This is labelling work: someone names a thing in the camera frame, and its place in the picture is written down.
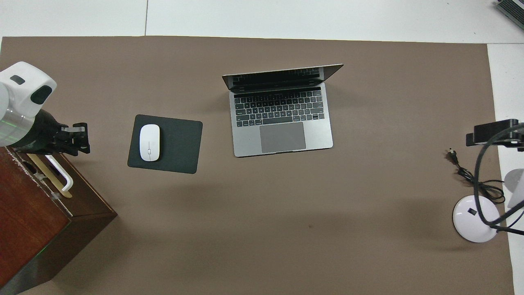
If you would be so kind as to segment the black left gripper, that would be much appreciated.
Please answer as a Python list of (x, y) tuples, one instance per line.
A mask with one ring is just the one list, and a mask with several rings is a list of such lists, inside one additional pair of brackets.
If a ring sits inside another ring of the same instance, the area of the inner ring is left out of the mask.
[(78, 156), (78, 153), (90, 154), (90, 144), (88, 137), (75, 137), (67, 142), (67, 147), (63, 141), (55, 142), (55, 136), (63, 134), (88, 134), (87, 123), (75, 123), (67, 126), (58, 123), (55, 118), (47, 111), (40, 110), (34, 118), (34, 123), (29, 132), (16, 143), (16, 150), (24, 153), (33, 154), (52, 154), (66, 153), (71, 156)]

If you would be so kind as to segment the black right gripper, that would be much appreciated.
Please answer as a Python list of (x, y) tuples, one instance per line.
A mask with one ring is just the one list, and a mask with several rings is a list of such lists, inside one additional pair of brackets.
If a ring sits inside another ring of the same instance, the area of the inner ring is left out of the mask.
[(504, 129), (515, 126), (519, 126), (519, 128), (512, 131), (512, 139), (503, 137), (492, 142), (492, 145), (512, 147), (517, 150), (523, 150), (524, 127), (523, 123), (519, 123), (517, 119), (506, 119), (495, 121), (493, 123), (475, 125), (474, 134), (466, 134), (466, 146), (485, 145), (495, 134), (503, 131)]

